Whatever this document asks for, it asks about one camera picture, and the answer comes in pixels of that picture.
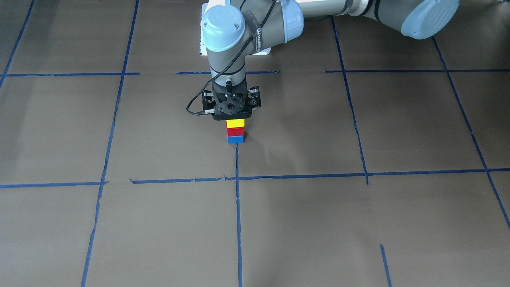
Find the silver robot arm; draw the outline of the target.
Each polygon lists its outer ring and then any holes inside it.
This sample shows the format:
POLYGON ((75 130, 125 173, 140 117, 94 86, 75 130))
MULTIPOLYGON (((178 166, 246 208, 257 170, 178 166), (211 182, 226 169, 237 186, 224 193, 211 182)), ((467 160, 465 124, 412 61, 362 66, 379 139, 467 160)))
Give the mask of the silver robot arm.
POLYGON ((245 57, 298 38, 306 18, 364 16, 426 39, 456 13, 458 0, 210 0, 202 6, 201 44, 215 84, 240 84, 245 57))

